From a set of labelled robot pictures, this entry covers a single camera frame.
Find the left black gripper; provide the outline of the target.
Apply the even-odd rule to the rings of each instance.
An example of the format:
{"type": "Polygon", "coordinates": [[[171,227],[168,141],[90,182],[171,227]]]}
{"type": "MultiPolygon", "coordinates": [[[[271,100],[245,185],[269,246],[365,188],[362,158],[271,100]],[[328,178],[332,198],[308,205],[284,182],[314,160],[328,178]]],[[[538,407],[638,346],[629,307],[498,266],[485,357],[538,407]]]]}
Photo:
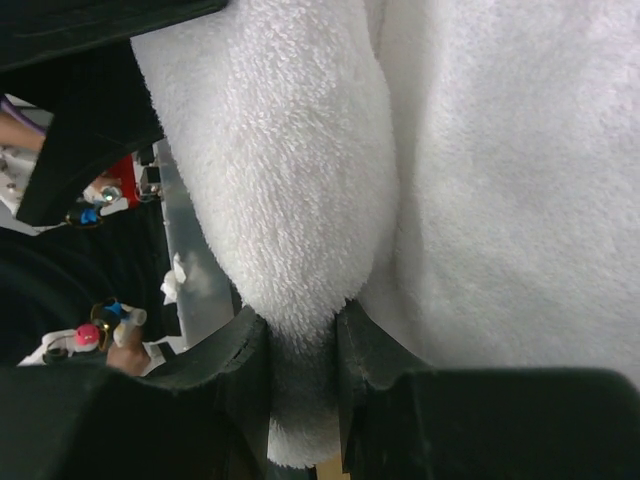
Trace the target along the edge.
{"type": "Polygon", "coordinates": [[[224,9],[223,1],[4,1],[1,91],[53,115],[17,210],[63,221],[95,177],[163,134],[132,37],[224,9]]]}

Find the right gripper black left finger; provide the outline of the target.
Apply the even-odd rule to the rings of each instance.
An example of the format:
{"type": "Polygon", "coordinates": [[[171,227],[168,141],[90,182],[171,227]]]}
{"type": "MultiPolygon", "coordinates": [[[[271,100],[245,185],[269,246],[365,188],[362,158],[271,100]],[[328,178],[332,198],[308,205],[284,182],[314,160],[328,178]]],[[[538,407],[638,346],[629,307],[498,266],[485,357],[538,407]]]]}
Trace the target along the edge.
{"type": "Polygon", "coordinates": [[[91,363],[1,372],[5,479],[261,479],[265,322],[243,309],[145,377],[91,363]]]}

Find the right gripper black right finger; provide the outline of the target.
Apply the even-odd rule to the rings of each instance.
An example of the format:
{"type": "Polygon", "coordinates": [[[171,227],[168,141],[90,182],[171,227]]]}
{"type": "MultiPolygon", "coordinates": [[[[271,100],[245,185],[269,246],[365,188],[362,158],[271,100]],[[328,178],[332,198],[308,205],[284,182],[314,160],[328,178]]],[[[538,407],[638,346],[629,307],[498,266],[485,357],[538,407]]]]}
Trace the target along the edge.
{"type": "Polygon", "coordinates": [[[336,319],[354,479],[635,479],[639,393],[603,369],[437,369],[357,302],[336,319]]]}

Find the white towel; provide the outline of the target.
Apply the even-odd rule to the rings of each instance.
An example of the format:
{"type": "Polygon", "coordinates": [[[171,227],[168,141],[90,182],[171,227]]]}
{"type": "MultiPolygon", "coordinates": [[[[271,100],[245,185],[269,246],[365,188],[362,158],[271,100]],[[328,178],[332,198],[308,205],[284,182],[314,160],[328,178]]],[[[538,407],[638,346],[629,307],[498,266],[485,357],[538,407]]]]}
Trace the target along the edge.
{"type": "Polygon", "coordinates": [[[437,367],[639,378],[635,1],[233,1],[132,50],[270,328],[270,461],[336,454],[350,299],[437,367]]]}

